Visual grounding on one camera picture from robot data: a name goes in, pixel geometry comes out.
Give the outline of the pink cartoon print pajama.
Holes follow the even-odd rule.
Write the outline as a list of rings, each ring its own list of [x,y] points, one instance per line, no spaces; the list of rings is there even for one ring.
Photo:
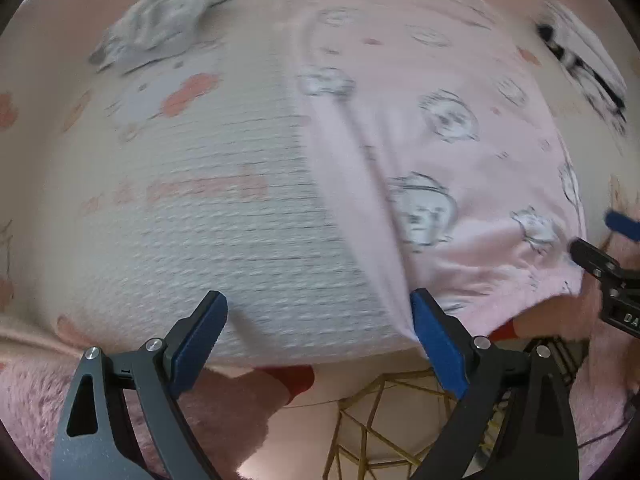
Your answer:
[[[580,292],[576,174],[493,8],[279,1],[309,167],[398,333],[417,288],[473,334]]]

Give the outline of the folded white black clothes stack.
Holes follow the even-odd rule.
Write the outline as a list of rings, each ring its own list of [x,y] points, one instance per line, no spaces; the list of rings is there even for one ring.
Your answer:
[[[626,136],[626,81],[600,38],[555,0],[544,0],[536,32],[608,128]]]

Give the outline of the black red slipper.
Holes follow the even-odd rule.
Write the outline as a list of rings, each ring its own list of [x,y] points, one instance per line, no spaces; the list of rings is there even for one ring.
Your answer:
[[[262,367],[259,371],[280,382],[288,392],[288,403],[310,390],[316,380],[314,368],[310,365]]]

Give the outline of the pink Hello Kitty sofa cover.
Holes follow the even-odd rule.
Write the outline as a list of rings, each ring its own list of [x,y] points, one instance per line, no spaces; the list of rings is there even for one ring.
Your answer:
[[[88,57],[139,0],[24,0],[1,34],[1,326],[64,351],[134,348],[209,290],[230,304],[213,359],[341,361],[416,342],[390,325],[308,164],[279,0],[228,0],[173,58],[121,75]],[[499,15],[562,136],[585,219],[639,192],[639,48],[608,0],[555,0],[627,85],[614,133],[538,37],[544,0]]]

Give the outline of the grey white print garment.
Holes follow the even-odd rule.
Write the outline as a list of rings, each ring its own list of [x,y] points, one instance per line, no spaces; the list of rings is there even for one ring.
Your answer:
[[[228,0],[139,0],[104,30],[88,57],[98,70],[128,74],[152,62],[173,58],[198,39],[201,18]]]

